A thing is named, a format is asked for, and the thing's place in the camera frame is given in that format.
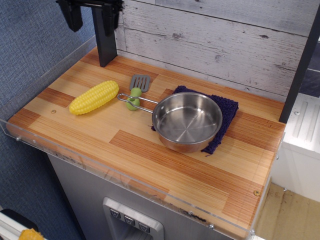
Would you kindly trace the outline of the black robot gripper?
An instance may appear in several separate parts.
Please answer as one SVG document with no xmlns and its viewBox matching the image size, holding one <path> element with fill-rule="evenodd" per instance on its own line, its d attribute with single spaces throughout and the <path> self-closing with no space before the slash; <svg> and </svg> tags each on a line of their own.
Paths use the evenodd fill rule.
<svg viewBox="0 0 320 240">
<path fill-rule="evenodd" d="M 102 8 L 102 21 L 105 36 L 109 37 L 118 26 L 118 12 L 123 11 L 122 0 L 56 0 L 68 27 L 77 32 L 82 26 L 81 7 Z"/>
</svg>

